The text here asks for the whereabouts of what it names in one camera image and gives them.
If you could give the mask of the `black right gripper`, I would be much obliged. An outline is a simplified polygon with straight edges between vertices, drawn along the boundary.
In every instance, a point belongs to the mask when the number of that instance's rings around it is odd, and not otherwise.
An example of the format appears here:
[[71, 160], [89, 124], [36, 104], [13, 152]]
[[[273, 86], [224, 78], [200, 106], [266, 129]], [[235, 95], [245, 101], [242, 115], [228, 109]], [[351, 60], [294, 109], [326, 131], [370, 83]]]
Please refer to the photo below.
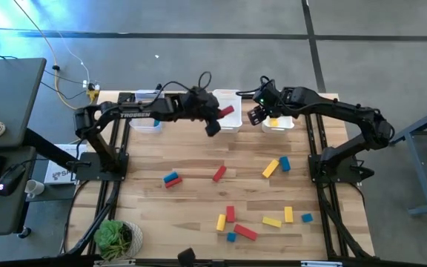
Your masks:
[[258, 125], [268, 116], [277, 118], [281, 113], [279, 107], [281, 93], [276, 89], [275, 80], [268, 77], [260, 78], [260, 86], [254, 91], [252, 99], [258, 105], [247, 112], [252, 125]]

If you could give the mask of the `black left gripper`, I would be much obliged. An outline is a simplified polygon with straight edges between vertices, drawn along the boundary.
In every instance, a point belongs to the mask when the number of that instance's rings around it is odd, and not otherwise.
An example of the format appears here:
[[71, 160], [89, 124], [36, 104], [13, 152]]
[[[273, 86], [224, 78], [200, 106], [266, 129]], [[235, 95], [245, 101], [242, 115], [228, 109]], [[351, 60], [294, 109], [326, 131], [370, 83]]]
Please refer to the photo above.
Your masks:
[[219, 133], [221, 127], [218, 121], [222, 119], [222, 115], [218, 112], [222, 111], [223, 107], [206, 89], [194, 88], [193, 91], [182, 94], [179, 97], [179, 109], [179, 119], [204, 121], [205, 131], [209, 137]]

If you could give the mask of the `long red block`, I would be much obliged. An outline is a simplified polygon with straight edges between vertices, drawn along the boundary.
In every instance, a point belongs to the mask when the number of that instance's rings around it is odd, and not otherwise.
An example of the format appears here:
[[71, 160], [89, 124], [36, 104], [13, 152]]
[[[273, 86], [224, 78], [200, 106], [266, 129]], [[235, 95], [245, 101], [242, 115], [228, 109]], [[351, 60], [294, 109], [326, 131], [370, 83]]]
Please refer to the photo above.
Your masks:
[[252, 231], [251, 229], [246, 228], [245, 226], [242, 226], [240, 224], [236, 224], [234, 226], [234, 232], [253, 241], [255, 241], [258, 236], [258, 233], [256, 233], [255, 231]]

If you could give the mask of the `white plastic bin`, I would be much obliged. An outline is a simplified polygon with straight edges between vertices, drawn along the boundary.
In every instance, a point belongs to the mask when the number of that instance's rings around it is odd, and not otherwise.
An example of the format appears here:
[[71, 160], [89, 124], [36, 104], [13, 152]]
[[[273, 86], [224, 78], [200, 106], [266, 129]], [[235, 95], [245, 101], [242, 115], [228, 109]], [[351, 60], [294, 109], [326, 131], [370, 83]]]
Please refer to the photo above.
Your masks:
[[232, 106], [234, 111], [219, 120], [222, 133], [237, 133], [242, 126], [242, 98], [236, 95], [238, 90], [216, 89], [212, 94], [219, 102], [219, 108]]
[[[273, 89], [264, 89], [260, 104], [265, 115], [265, 120], [262, 122], [262, 130], [265, 133], [270, 134], [284, 134], [292, 130], [294, 123], [291, 116], [284, 116], [284, 112], [287, 111], [285, 104], [280, 99], [280, 92]], [[277, 127], [271, 127], [270, 119], [275, 118], [278, 120], [279, 125]]]

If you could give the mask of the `clear plastic bin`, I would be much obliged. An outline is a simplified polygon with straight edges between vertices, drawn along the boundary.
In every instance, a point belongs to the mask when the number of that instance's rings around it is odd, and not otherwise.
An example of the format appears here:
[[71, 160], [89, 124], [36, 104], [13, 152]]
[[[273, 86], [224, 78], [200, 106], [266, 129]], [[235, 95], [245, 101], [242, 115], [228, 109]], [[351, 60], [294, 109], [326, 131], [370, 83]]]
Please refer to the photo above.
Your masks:
[[[135, 102], [141, 102], [142, 104], [147, 104], [152, 102], [158, 91], [157, 90], [136, 90], [134, 92]], [[162, 130], [162, 123], [158, 127], [154, 127], [155, 119], [152, 118], [144, 118], [144, 119], [132, 119], [129, 124], [135, 131], [144, 134], [157, 134]]]

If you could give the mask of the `yellow power strip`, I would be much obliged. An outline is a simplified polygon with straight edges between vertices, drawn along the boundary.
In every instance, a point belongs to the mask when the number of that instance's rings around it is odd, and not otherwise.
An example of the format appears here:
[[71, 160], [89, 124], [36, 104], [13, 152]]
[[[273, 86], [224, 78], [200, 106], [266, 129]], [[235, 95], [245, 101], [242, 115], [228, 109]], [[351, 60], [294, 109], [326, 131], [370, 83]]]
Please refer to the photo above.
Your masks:
[[84, 80], [82, 84], [89, 100], [93, 102], [99, 95], [99, 91], [100, 91], [99, 84], [97, 83], [93, 84], [92, 82], [88, 82], [87, 80]]

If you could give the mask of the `dark rounded object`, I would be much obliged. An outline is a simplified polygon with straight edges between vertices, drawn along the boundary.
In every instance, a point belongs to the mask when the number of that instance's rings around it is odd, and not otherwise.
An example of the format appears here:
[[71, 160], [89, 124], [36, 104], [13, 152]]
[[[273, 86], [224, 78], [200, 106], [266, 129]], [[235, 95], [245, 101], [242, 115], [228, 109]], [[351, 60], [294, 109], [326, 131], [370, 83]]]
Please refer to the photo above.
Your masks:
[[177, 259], [181, 267], [194, 267], [196, 255], [192, 248], [187, 248], [177, 255]]

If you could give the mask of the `white patterned plant pot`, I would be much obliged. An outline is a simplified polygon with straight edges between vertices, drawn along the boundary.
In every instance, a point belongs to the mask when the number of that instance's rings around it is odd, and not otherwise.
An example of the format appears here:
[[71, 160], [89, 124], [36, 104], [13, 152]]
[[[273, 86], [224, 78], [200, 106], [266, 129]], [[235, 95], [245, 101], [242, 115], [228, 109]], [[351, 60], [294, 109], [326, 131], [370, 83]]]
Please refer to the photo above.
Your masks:
[[142, 245], [143, 245], [143, 241], [144, 241], [144, 236], [143, 236], [142, 230], [138, 225], [136, 225], [132, 222], [127, 222], [127, 221], [122, 221], [122, 222], [124, 224], [126, 224], [131, 229], [131, 234], [132, 234], [133, 239], [131, 241], [131, 246], [130, 246], [128, 252], [125, 255], [123, 255], [119, 258], [116, 258], [114, 260], [120, 260], [120, 259], [127, 259], [127, 258], [135, 257], [139, 253], [139, 251], [141, 250]]

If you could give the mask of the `green succulent plant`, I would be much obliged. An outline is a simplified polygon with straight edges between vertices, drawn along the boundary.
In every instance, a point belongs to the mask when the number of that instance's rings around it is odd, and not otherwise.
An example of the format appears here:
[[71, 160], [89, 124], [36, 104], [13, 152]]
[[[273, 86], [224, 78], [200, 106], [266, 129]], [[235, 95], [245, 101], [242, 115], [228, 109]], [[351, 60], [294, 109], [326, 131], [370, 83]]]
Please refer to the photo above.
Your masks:
[[125, 255], [132, 241], [131, 229], [118, 220], [104, 220], [96, 230], [94, 241], [104, 260], [114, 260]]

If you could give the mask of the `white printed box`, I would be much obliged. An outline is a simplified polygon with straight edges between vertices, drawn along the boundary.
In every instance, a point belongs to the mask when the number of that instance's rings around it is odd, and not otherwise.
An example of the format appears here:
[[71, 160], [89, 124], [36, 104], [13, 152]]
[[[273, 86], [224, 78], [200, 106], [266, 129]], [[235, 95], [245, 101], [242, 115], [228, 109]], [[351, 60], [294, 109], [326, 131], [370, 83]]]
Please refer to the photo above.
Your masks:
[[[58, 148], [68, 152], [71, 156], [76, 156], [76, 143], [73, 144], [56, 144]], [[49, 161], [47, 171], [44, 177], [44, 184], [48, 185], [63, 185], [63, 184], [78, 184], [76, 175], [72, 174], [56, 163]]]

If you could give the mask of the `white mug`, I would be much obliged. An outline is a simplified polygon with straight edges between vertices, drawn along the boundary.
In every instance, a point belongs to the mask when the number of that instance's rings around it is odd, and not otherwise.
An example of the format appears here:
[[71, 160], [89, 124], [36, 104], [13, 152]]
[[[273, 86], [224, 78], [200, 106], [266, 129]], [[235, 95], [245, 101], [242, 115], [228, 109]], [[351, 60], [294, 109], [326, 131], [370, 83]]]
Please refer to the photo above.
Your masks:
[[26, 182], [24, 192], [26, 193], [27, 197], [32, 199], [40, 195], [43, 191], [44, 191], [44, 184], [42, 182], [36, 181], [34, 179], [29, 179]]

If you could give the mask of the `black computer mouse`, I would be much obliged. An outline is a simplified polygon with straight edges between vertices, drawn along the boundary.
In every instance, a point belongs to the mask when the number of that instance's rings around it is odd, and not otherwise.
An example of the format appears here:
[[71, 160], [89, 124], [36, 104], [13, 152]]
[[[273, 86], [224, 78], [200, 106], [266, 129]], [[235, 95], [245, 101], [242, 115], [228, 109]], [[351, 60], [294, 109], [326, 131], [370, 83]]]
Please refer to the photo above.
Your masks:
[[0, 178], [0, 195], [10, 196], [19, 185], [26, 168], [22, 164], [10, 166]]

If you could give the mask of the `black aluminium table frame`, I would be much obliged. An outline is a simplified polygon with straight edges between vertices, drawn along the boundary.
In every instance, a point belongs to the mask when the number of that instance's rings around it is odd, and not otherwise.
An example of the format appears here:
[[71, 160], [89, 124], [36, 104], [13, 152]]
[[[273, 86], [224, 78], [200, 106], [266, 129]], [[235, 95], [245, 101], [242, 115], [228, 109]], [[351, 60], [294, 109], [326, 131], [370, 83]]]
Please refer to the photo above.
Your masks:
[[[187, 248], [201, 260], [324, 260], [327, 248], [317, 188], [311, 181], [308, 156], [320, 149], [315, 119], [300, 118], [287, 133], [265, 133], [244, 119], [237, 133], [209, 137], [201, 122], [167, 122], [160, 133], [132, 132], [127, 149], [128, 172], [122, 182], [115, 217], [138, 225], [144, 235], [140, 259], [173, 259]], [[287, 156], [266, 179], [262, 172]], [[220, 181], [213, 176], [221, 165]], [[182, 182], [166, 188], [163, 178], [177, 172]], [[220, 214], [235, 207], [235, 222], [217, 231]], [[286, 223], [291, 206], [294, 222]], [[314, 220], [304, 223], [303, 214]], [[281, 228], [262, 223], [282, 221]], [[240, 224], [258, 233], [255, 241], [229, 232]]]

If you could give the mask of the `silver metal bracket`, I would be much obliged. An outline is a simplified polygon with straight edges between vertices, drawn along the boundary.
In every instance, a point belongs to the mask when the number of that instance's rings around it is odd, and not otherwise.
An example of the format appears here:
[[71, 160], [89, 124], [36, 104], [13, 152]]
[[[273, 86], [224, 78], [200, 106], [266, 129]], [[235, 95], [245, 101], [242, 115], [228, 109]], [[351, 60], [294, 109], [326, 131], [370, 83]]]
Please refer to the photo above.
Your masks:
[[301, 261], [301, 267], [343, 267], [341, 262], [334, 261]]
[[135, 260], [96, 260], [93, 263], [93, 267], [133, 267], [135, 265]]

